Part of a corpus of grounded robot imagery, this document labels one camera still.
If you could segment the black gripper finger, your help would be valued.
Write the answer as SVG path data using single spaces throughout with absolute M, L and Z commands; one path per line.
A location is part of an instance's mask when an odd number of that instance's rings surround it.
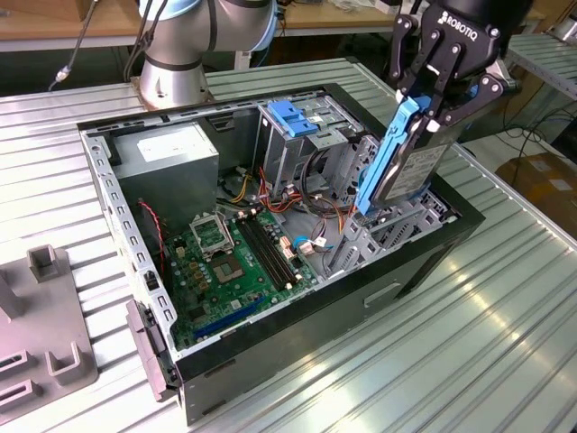
M 444 25 L 441 13 L 396 17 L 391 42 L 389 77 L 395 83 L 396 99 L 430 96 L 444 98 Z
M 500 52 L 498 40 L 423 41 L 423 94 L 430 97 L 425 133 L 451 128 L 503 95 L 506 79 L 496 66 Z

